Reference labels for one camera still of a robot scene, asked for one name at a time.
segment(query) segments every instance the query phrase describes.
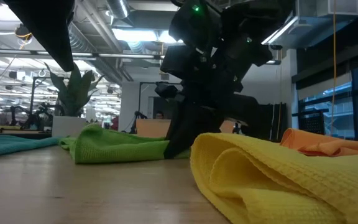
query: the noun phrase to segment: wooden table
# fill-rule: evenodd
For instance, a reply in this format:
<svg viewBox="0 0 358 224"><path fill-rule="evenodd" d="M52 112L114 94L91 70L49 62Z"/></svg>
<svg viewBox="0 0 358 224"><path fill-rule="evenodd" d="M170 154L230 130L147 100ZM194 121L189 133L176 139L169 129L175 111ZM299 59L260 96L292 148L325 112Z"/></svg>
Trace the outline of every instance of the wooden table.
<svg viewBox="0 0 358 224"><path fill-rule="evenodd" d="M228 223L188 159L74 165L59 147L0 156L0 223Z"/></svg>

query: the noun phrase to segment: green towel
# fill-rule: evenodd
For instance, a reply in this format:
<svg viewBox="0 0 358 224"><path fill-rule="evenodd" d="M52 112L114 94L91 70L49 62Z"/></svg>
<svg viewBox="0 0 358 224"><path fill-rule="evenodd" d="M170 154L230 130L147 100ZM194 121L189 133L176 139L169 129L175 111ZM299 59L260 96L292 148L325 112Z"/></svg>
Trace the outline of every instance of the green towel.
<svg viewBox="0 0 358 224"><path fill-rule="evenodd" d="M70 151L76 164L100 164L164 159L168 142L164 138L144 138L91 124L78 138L63 138L59 145ZM190 152L185 151L177 159L189 156Z"/></svg>

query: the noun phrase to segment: window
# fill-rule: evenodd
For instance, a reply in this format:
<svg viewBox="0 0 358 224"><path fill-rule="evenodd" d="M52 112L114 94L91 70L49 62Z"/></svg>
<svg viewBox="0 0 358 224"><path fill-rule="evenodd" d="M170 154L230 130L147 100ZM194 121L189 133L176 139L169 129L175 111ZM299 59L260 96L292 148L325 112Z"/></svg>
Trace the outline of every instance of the window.
<svg viewBox="0 0 358 224"><path fill-rule="evenodd" d="M324 111L324 133L358 140L358 68L351 72L351 82L336 87L335 105L332 106L333 89L309 96L299 102L301 111Z"/></svg>
<svg viewBox="0 0 358 224"><path fill-rule="evenodd" d="M325 135L331 135L331 120L333 104L331 101L317 103L315 105L306 106L309 110L328 110L323 113L324 132ZM337 138L349 139L354 138L354 122L353 122L353 102L352 98L344 98L335 100L334 118L333 118L333 134Z"/></svg>
<svg viewBox="0 0 358 224"><path fill-rule="evenodd" d="M352 83L348 82L348 83L345 83L343 85L337 86L335 88L335 94L337 95L339 93L345 93L347 91L350 91L351 89L352 89ZM327 97L327 96L332 96L333 93L334 93L333 88L329 89L329 90L325 90L322 93L319 93L319 94L316 94L316 95L309 96L309 97L305 98L305 102L321 99L321 98L324 98L324 97Z"/></svg>

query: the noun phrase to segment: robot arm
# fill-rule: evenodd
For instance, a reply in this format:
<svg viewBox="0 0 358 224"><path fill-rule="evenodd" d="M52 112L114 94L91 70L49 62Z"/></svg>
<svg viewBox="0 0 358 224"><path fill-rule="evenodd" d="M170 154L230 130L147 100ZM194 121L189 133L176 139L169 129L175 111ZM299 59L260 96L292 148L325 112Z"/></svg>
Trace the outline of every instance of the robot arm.
<svg viewBox="0 0 358 224"><path fill-rule="evenodd" d="M170 46L160 69L181 78L183 89L164 83L155 89L177 105L165 158L188 149L201 133L220 132L226 118L247 123L254 137L261 136L258 102L235 92L242 90L241 80L252 64L272 59L261 42L283 25L291 7L287 0L243 2L223 11L206 0L181 4L169 34L185 45Z"/></svg>

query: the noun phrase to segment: yellow cable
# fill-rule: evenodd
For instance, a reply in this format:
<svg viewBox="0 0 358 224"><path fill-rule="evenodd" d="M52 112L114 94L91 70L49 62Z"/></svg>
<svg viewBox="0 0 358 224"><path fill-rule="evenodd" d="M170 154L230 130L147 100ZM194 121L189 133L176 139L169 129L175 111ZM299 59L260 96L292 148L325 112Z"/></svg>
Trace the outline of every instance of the yellow cable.
<svg viewBox="0 0 358 224"><path fill-rule="evenodd" d="M28 37L28 36L30 36L30 35L32 35L32 33L29 33L29 34L26 34L26 35L17 35L17 34L16 34L16 37Z"/></svg>
<svg viewBox="0 0 358 224"><path fill-rule="evenodd" d="M280 60L283 60L283 49L280 50ZM276 135L276 139L278 140L278 134L279 134L279 130L280 130L280 122L281 122L281 92L282 92L282 88L281 88L281 82L282 82L282 74L283 74L283 67L280 65L280 107L278 108L278 125L277 125L277 135Z"/></svg>
<svg viewBox="0 0 358 224"><path fill-rule="evenodd" d="M334 88L333 103L331 107L331 136L334 132L334 106L335 106L335 88L336 88L336 0L334 0Z"/></svg>
<svg viewBox="0 0 358 224"><path fill-rule="evenodd" d="M23 47L25 46L25 44L27 43L27 39L30 37L30 35L28 35L27 37L25 37L25 40L24 40L24 44L20 46L19 50L22 50Z"/></svg>

